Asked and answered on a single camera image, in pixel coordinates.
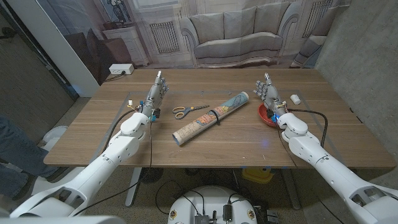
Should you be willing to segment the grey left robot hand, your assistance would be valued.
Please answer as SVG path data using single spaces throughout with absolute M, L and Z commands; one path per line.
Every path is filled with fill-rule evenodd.
M 165 78 L 162 76 L 162 71 L 159 70 L 139 112 L 150 118 L 154 111 L 160 108 L 164 95 L 168 90 L 169 88 L 166 85 Z

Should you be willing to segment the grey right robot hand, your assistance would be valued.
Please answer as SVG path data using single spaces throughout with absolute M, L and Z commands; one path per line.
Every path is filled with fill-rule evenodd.
M 264 74 L 265 81 L 257 81 L 256 89 L 253 91 L 259 96 L 266 108 L 268 118 L 274 117 L 278 119 L 283 114 L 288 113 L 286 102 L 282 101 L 276 87 L 272 84 L 272 80 L 268 73 Z

